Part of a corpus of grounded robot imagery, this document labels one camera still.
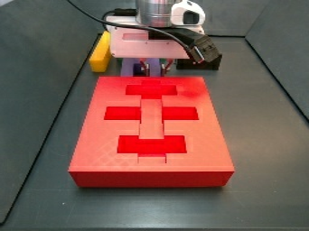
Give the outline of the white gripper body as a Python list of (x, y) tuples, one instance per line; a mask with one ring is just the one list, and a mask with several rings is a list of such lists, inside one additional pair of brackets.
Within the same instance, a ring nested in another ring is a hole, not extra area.
[(166, 58), (188, 59), (189, 55), (182, 46), (160, 34), (132, 28), (108, 25), (112, 34), (110, 51), (117, 58)]

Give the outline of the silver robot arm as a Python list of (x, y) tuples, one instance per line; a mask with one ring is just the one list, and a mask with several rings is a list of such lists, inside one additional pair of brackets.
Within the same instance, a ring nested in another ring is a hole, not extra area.
[(136, 6), (108, 17), (121, 76), (164, 76), (174, 60), (205, 62), (204, 8), (192, 0), (136, 0)]

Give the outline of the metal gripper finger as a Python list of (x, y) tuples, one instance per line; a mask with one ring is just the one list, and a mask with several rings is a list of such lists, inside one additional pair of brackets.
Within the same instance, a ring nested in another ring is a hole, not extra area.
[(140, 59), (140, 63), (142, 65), (142, 72), (146, 77), (150, 76), (150, 64), (148, 63), (148, 59)]
[(165, 76), (172, 68), (174, 60), (173, 59), (165, 59), (165, 61), (161, 63), (161, 75)]

